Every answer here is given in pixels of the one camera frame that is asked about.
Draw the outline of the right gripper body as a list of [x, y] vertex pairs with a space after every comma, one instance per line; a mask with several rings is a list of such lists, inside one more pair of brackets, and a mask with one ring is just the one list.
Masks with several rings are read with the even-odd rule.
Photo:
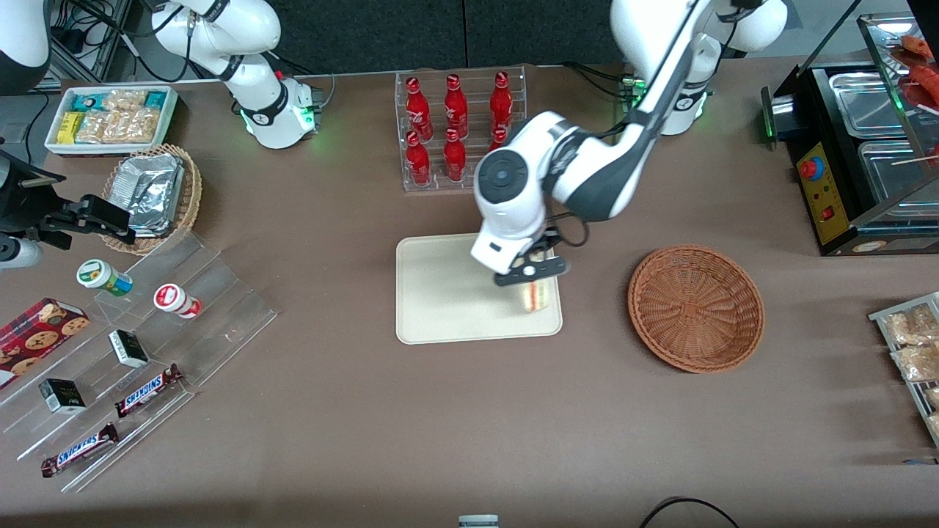
[[67, 240], [67, 234], [44, 227], [46, 217], [59, 213], [66, 200], [53, 186], [65, 176], [40, 169], [2, 150], [2, 234], [23, 240]]

